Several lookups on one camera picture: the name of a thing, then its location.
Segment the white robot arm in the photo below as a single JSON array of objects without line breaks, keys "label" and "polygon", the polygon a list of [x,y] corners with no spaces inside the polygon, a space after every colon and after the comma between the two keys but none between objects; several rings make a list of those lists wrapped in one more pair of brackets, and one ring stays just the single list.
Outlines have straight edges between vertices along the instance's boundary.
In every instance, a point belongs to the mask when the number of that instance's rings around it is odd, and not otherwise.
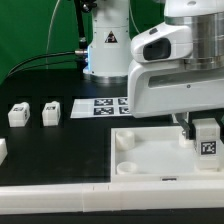
[{"label": "white robot arm", "polygon": [[131,38],[130,0],[81,0],[93,13],[84,74],[125,80],[136,118],[224,108],[224,0],[163,0],[164,21]]}]

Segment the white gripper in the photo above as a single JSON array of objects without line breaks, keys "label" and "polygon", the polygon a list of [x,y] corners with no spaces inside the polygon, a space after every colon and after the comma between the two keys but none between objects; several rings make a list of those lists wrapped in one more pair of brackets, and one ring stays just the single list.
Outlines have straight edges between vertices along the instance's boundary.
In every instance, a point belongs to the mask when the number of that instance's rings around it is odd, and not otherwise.
[{"label": "white gripper", "polygon": [[186,71],[178,62],[132,61],[127,95],[135,118],[175,114],[189,139],[191,128],[183,112],[224,108],[224,68]]}]

